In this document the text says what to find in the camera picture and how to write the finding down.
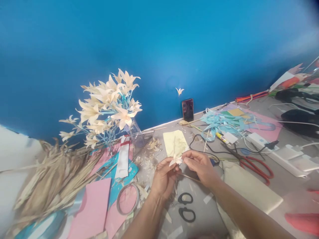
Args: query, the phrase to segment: black scissors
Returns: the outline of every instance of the black scissors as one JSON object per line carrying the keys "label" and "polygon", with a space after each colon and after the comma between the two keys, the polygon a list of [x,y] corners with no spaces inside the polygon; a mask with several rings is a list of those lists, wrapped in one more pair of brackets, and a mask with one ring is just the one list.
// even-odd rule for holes
{"label": "black scissors", "polygon": [[[182,198],[184,195],[190,196],[190,201],[184,201],[183,198]],[[193,202],[193,197],[192,197],[192,195],[189,194],[189,193],[182,193],[182,194],[178,197],[178,202],[181,203],[181,204],[184,204],[184,205],[186,206],[186,204],[190,204],[190,203]],[[178,212],[179,212],[181,218],[182,218],[184,221],[186,221],[186,222],[194,222],[195,219],[196,219],[195,212],[194,212],[193,210],[191,210],[191,209],[186,208],[186,207],[180,208],[180,209],[178,210]],[[189,220],[189,219],[185,218],[185,217],[184,217],[184,212],[191,212],[191,213],[194,215],[193,219],[190,219],[190,220]]]}

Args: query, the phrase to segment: power strip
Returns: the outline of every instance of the power strip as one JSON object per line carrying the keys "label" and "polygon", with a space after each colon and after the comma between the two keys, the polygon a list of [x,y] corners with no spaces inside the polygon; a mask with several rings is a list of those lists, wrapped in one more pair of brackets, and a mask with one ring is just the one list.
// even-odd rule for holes
{"label": "power strip", "polygon": [[[263,147],[265,147],[266,143],[269,143],[267,140],[262,138],[257,133],[252,133],[246,137],[246,139],[253,143],[259,150],[261,150]],[[283,148],[279,148],[275,146],[274,150],[270,150],[268,148],[265,148],[263,152],[272,152],[267,154],[273,161],[278,163],[280,166],[285,168],[287,171],[289,171],[292,175],[296,177],[306,177],[308,174],[311,173],[311,171],[304,172],[297,167],[295,167],[291,162],[290,159],[299,157],[303,155],[302,151],[297,151],[293,148],[291,145],[286,145]]]}

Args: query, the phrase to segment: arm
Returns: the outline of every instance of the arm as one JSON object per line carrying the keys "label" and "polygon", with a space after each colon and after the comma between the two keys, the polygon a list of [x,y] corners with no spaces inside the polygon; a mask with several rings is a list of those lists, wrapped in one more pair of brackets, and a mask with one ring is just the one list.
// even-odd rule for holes
{"label": "arm", "polygon": [[183,153],[182,158],[189,169],[198,174],[203,185],[211,190],[218,203],[247,239],[294,238],[271,217],[224,183],[214,171],[206,154],[189,150]]}
{"label": "arm", "polygon": [[124,233],[123,239],[155,238],[163,208],[172,193],[177,174],[181,173],[176,163],[169,167],[172,159],[172,157],[165,158],[157,165],[151,192],[138,215]]}

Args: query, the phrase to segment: yellow paper sheet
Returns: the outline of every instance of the yellow paper sheet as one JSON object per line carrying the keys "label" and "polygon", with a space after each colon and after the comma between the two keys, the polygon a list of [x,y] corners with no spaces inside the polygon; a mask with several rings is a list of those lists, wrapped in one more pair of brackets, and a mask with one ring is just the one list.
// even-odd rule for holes
{"label": "yellow paper sheet", "polygon": [[249,117],[247,115],[243,115],[244,112],[238,108],[233,109],[233,110],[229,110],[228,113],[230,113],[232,116],[241,116],[244,119],[249,119]]}
{"label": "yellow paper sheet", "polygon": [[174,145],[175,145],[175,153],[177,157],[180,157],[182,153],[188,148],[188,144],[184,137],[184,134],[180,130],[176,130],[173,132],[163,133],[166,153],[168,157],[174,156]]}

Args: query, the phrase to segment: dried palm leaves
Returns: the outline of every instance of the dried palm leaves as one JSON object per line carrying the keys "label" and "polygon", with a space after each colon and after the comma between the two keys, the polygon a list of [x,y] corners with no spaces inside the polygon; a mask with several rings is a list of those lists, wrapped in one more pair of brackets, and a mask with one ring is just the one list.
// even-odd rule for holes
{"label": "dried palm leaves", "polygon": [[17,224],[11,229],[14,234],[26,225],[40,221],[55,210],[73,204],[76,194],[97,175],[88,178],[103,150],[95,152],[85,147],[71,150],[74,145],[59,147],[40,141],[46,156],[37,166],[34,176],[23,189],[14,209],[20,209]]}

